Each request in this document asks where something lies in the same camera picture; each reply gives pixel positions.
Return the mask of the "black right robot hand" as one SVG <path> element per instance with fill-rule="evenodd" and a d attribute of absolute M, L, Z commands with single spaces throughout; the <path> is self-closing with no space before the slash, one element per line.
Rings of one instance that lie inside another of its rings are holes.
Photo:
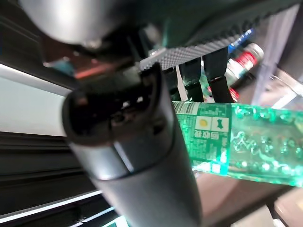
<path fill-rule="evenodd" d="M 79 52 L 62 105 L 69 146 L 133 227 L 199 227 L 200 196 L 164 68 L 227 47 L 296 0 L 22 0 L 51 56 Z"/>

